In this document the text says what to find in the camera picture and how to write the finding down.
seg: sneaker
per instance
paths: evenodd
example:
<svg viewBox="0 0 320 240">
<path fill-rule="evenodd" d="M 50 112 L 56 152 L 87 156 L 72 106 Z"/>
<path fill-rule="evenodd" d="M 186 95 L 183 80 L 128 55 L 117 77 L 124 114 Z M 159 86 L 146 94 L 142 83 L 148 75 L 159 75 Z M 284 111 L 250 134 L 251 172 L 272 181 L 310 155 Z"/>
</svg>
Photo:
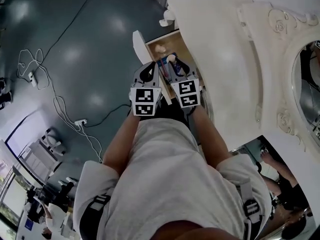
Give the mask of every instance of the sneaker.
<svg viewBox="0 0 320 240">
<path fill-rule="evenodd" d="M 65 182 L 62 181 L 62 180 L 59 180 L 58 183 L 59 183 L 61 186 L 66 186 L 66 185 L 67 185 L 67 183 L 65 183 Z"/>
<path fill-rule="evenodd" d="M 12 101 L 13 101 L 13 99 L 12 99 L 12 92 L 11 92 L 11 91 L 7 92 L 7 95 L 8 95 L 8 97 L 10 98 L 10 99 L 8 99 L 7 102 L 8 102 L 9 104 L 11 104 Z"/>
<path fill-rule="evenodd" d="M 0 91 L 6 88 L 6 80 L 4 78 L 0 78 Z"/>
<path fill-rule="evenodd" d="M 78 184 L 78 181 L 74 178 L 66 177 L 65 178 L 68 182 L 72 182 L 75 186 Z"/>
</svg>

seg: electrical outlet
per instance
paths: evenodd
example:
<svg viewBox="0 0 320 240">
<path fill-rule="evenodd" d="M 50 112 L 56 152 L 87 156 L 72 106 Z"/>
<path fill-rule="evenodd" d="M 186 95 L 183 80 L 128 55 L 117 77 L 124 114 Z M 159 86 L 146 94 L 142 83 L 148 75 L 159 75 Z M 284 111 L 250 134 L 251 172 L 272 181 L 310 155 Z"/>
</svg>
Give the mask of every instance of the electrical outlet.
<svg viewBox="0 0 320 240">
<path fill-rule="evenodd" d="M 37 80 L 35 79 L 35 75 L 32 71 L 28 74 L 28 77 L 32 86 L 37 87 Z"/>
<path fill-rule="evenodd" d="M 88 123 L 88 120 L 87 119 L 80 119 L 80 120 L 77 120 L 74 122 L 74 124 L 76 126 L 81 126 L 81 125 L 85 125 L 86 123 Z"/>
</svg>

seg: wooden drawer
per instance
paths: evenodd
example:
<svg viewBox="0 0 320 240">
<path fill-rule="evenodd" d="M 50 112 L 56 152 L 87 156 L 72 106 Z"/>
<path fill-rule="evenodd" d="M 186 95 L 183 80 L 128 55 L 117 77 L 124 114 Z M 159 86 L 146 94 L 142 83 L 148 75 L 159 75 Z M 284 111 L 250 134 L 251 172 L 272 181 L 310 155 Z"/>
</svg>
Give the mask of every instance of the wooden drawer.
<svg viewBox="0 0 320 240">
<path fill-rule="evenodd" d="M 149 42 L 145 42 L 139 31 L 133 32 L 133 48 L 142 64 L 146 64 L 151 61 L 159 61 L 166 56 L 176 53 L 177 57 L 185 62 L 191 69 L 197 70 L 200 85 L 204 86 L 202 77 L 197 68 L 197 65 L 191 56 L 179 30 L 172 33 L 163 35 L 157 39 Z M 155 51 L 156 45 L 161 45 L 166 48 L 165 53 L 159 53 Z M 168 104 L 171 104 L 171 99 L 175 98 L 175 93 L 169 84 L 166 84 L 162 74 L 159 74 L 159 85 L 162 88 L 162 94 Z"/>
</svg>

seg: cable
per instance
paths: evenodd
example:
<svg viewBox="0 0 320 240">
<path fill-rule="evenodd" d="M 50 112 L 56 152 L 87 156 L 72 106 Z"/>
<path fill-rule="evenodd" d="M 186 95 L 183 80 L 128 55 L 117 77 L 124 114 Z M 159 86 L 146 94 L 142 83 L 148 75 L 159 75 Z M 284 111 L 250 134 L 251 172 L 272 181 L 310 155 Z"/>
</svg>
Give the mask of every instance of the cable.
<svg viewBox="0 0 320 240">
<path fill-rule="evenodd" d="M 30 54 L 31 58 L 32 58 L 32 60 L 31 60 L 31 61 L 29 62 L 29 64 L 28 64 L 28 66 L 26 66 L 26 64 L 20 62 L 20 57 L 21 57 L 21 53 L 22 53 L 22 52 L 28 52 L 28 53 Z M 41 61 L 37 59 L 39 52 L 40 52 L 41 57 L 42 57 L 42 60 L 41 60 Z M 25 73 L 26 73 L 27 70 L 29 69 L 29 66 L 30 66 L 32 63 L 34 63 L 34 62 L 37 64 L 37 69 L 41 69 L 41 70 L 45 73 L 46 80 L 47 80 L 47 85 L 46 85 L 45 87 L 39 88 L 39 87 L 38 87 L 38 84 L 37 84 L 36 87 L 37 87 L 37 89 L 38 89 L 39 91 L 47 88 L 47 87 L 49 86 L 49 84 L 50 84 L 49 76 L 48 76 L 48 74 L 47 74 L 47 70 L 46 70 L 46 68 L 45 68 L 44 66 L 41 65 L 43 61 L 44 61 L 44 54 L 43 54 L 43 52 L 42 52 L 41 49 L 38 49 L 38 50 L 36 51 L 35 57 L 33 57 L 32 53 L 31 53 L 28 49 L 23 49 L 23 50 L 21 50 L 20 53 L 19 53 L 18 66 L 17 66 L 18 78 L 22 77 L 21 79 L 26 80 L 23 76 L 25 75 Z M 25 70 L 23 71 L 23 73 L 20 72 L 19 66 L 21 66 L 21 68 L 23 68 L 23 69 L 25 68 Z"/>
<path fill-rule="evenodd" d="M 20 56 L 21 56 L 21 53 L 22 52 L 28 52 L 32 58 L 31 62 L 27 65 L 20 62 Z M 40 53 L 42 55 L 42 60 L 38 60 L 38 56 L 37 54 Z M 47 71 L 47 69 L 41 65 L 41 62 L 43 62 L 43 52 L 41 49 L 38 49 L 36 51 L 36 55 L 35 57 L 33 57 L 32 53 L 28 50 L 28 49 L 24 49 L 24 50 L 21 50 L 20 51 L 20 54 L 19 54 L 19 61 L 18 61 L 18 66 L 21 66 L 22 68 L 25 68 L 25 70 L 23 71 L 23 73 L 20 72 L 20 68 L 18 67 L 18 73 L 20 76 L 23 76 L 29 66 L 32 64 L 32 63 L 36 63 L 36 65 L 45 73 L 45 76 L 46 76 L 46 79 L 47 79 L 47 85 L 45 87 L 42 87 L 42 88 L 39 88 L 38 85 L 37 85 L 37 89 L 40 91 L 40 90 L 44 90 L 46 89 L 47 87 L 51 87 L 52 89 L 52 95 L 53 95 L 53 106 L 54 106 L 54 109 L 57 113 L 57 115 L 62 119 L 62 121 L 68 126 L 70 127 L 72 130 L 74 130 L 76 133 L 82 135 L 82 136 L 85 136 L 88 141 L 90 142 L 91 144 L 91 147 L 92 149 L 94 150 L 94 152 L 97 154 L 98 158 L 99 158 L 99 162 L 102 161 L 101 157 L 100 157 L 100 154 L 102 152 L 102 146 L 101 146 L 101 143 L 99 142 L 99 140 L 96 138 L 96 137 L 93 137 L 93 136 L 90 136 L 90 135 L 87 135 L 82 127 L 82 125 L 76 125 L 69 117 L 68 117 L 68 114 L 67 114 L 67 109 L 66 109 L 66 103 L 65 103 L 65 100 L 63 97 L 61 96 L 58 96 L 56 94 L 56 90 L 55 90 L 55 87 L 53 85 L 53 81 L 52 79 L 50 78 L 50 75 Z M 93 138 L 95 139 L 98 144 L 99 144 L 99 147 L 100 147 L 100 151 L 98 152 L 94 146 L 93 146 L 93 143 L 91 142 L 91 140 L 89 138 Z"/>
<path fill-rule="evenodd" d="M 99 158 L 99 162 L 102 163 L 102 159 L 101 159 L 102 146 L 101 146 L 100 141 L 99 141 L 96 137 L 87 135 L 87 134 L 85 133 L 85 130 L 84 130 L 84 128 L 82 127 L 82 125 L 81 125 L 80 127 L 81 127 L 81 129 L 82 129 L 83 134 L 86 136 L 87 140 L 90 142 L 91 148 L 95 151 L 97 157 Z M 92 142 L 91 142 L 91 140 L 90 140 L 89 138 L 93 138 L 93 139 L 95 139 L 95 140 L 98 142 L 98 144 L 99 144 L 99 146 L 100 146 L 100 151 L 99 151 L 99 153 L 98 153 L 98 151 L 94 148 L 94 145 L 92 144 Z"/>
<path fill-rule="evenodd" d="M 99 158 L 99 161 L 102 162 L 102 159 L 100 157 L 101 155 L 101 152 L 102 152 L 102 146 L 101 146 L 101 143 L 99 142 L 99 140 L 96 138 L 96 137 L 93 137 L 93 136 L 90 136 L 90 135 L 87 135 L 84 131 L 84 128 L 82 127 L 82 125 L 76 125 L 73 121 L 70 120 L 70 118 L 68 117 L 68 114 L 67 114 L 67 111 L 66 111 L 66 104 L 65 104 L 65 101 L 64 99 L 61 97 L 61 96 L 57 96 L 56 94 L 56 90 L 54 88 L 54 85 L 53 85 L 53 81 L 52 79 L 50 78 L 49 76 L 49 73 L 47 71 L 47 69 L 42 66 L 43 62 L 45 61 L 45 59 L 47 58 L 48 54 L 50 53 L 51 49 L 59 42 L 59 40 L 61 39 L 61 37 L 65 34 L 65 32 L 68 30 L 68 28 L 72 25 L 72 23 L 76 20 L 76 18 L 78 17 L 78 15 L 80 14 L 81 10 L 84 8 L 84 6 L 86 5 L 86 3 L 88 2 L 89 0 L 85 0 L 84 3 L 82 4 L 82 6 L 80 7 L 80 9 L 77 11 L 77 13 L 75 14 L 75 16 L 73 17 L 73 19 L 71 20 L 71 22 L 69 23 L 69 25 L 64 29 L 64 31 L 61 33 L 61 35 L 57 38 L 57 40 L 50 46 L 50 48 L 48 49 L 47 53 L 43 54 L 43 51 L 41 49 L 38 49 L 35 53 L 35 57 L 33 57 L 32 53 L 28 50 L 28 49 L 23 49 L 20 51 L 19 53 L 19 58 L 18 58 L 18 65 L 17 65 L 17 69 L 16 69 L 16 77 L 18 79 L 22 79 L 22 80 L 25 80 L 29 83 L 29 81 L 27 79 L 25 79 L 23 76 L 25 75 L 25 73 L 27 72 L 27 70 L 29 69 L 29 66 L 32 64 L 32 63 L 36 63 L 37 65 L 37 68 L 34 70 L 33 72 L 33 75 L 36 73 L 36 71 L 38 69 L 41 69 L 45 76 L 46 76 L 46 79 L 47 79 L 47 84 L 42 87 L 42 88 L 39 88 L 38 84 L 36 85 L 37 89 L 40 91 L 40 90 L 44 90 L 46 89 L 47 87 L 51 86 L 51 89 L 52 89 L 52 93 L 53 93 L 53 106 L 54 106 L 54 109 L 56 111 L 56 113 L 58 114 L 58 116 L 63 120 L 63 122 L 69 126 L 71 129 L 73 129 L 76 133 L 82 135 L 82 136 L 85 136 L 87 138 L 87 140 L 90 142 L 91 144 L 91 147 L 92 149 L 95 151 L 95 153 L 97 154 L 98 158 Z M 32 60 L 30 61 L 30 63 L 26 66 L 26 64 L 20 62 L 20 57 L 21 57 L 21 53 L 22 52 L 28 52 L 32 58 Z M 42 59 L 41 60 L 38 60 L 38 53 L 41 54 L 41 57 Z M 20 72 L 20 67 L 24 69 L 23 73 Z M 61 105 L 59 103 L 59 99 L 62 101 L 63 103 L 63 110 L 61 108 Z M 99 146 L 100 146 L 100 151 L 98 153 L 98 151 L 94 148 L 93 146 L 93 143 L 91 142 L 91 140 L 89 138 L 93 138 L 95 139 Z"/>
<path fill-rule="evenodd" d="M 69 27 L 72 25 L 72 23 L 74 23 L 74 21 L 76 20 L 76 18 L 78 17 L 78 15 L 80 14 L 81 10 L 85 7 L 86 3 L 88 2 L 89 0 L 85 0 L 84 3 L 82 4 L 82 6 L 80 7 L 80 9 L 77 11 L 77 13 L 75 14 L 75 16 L 72 18 L 71 22 L 68 24 L 68 26 L 64 29 L 64 31 L 60 34 L 60 36 L 57 38 L 57 40 L 50 46 L 50 48 L 48 49 L 47 53 L 45 54 L 45 56 L 43 56 L 42 54 L 42 61 L 40 62 L 40 66 L 42 65 L 42 63 L 46 60 L 48 54 L 50 53 L 51 49 L 59 42 L 59 40 L 61 39 L 61 37 L 65 34 L 65 32 L 69 29 Z M 38 66 L 33 74 L 36 73 L 36 71 L 40 68 L 40 66 Z M 18 76 L 18 73 L 16 74 L 17 75 L 17 78 L 19 79 L 22 79 L 21 78 L 21 75 Z"/>
<path fill-rule="evenodd" d="M 128 104 L 121 104 L 120 106 L 117 106 L 115 109 L 111 110 L 99 123 L 96 123 L 96 124 L 93 124 L 93 125 L 89 125 L 89 126 L 86 126 L 85 124 L 83 124 L 83 127 L 85 127 L 85 128 L 90 128 L 90 127 L 95 127 L 95 126 L 101 125 L 101 124 L 104 122 L 104 120 L 106 120 L 106 119 L 108 118 L 108 116 L 110 116 L 110 114 L 111 114 L 112 112 L 120 109 L 120 108 L 123 107 L 123 106 L 126 106 L 126 107 L 131 108 L 131 106 L 128 105 Z"/>
</svg>

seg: white vanity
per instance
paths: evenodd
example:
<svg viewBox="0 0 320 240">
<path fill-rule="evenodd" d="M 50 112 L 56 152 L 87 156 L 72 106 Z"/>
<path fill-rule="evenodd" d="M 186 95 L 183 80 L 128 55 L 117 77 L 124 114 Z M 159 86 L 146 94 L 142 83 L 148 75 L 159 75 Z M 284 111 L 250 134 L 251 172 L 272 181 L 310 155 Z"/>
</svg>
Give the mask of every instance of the white vanity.
<svg viewBox="0 0 320 240">
<path fill-rule="evenodd" d="M 168 0 L 168 5 L 179 30 L 148 43 L 134 32 L 141 62 L 157 61 L 154 45 L 160 44 L 195 65 L 207 110 L 228 149 L 263 135 L 297 178 L 318 226 L 320 141 L 299 103 L 296 58 L 320 40 L 320 15 L 253 0 Z M 169 101 L 171 91 L 160 82 Z"/>
</svg>

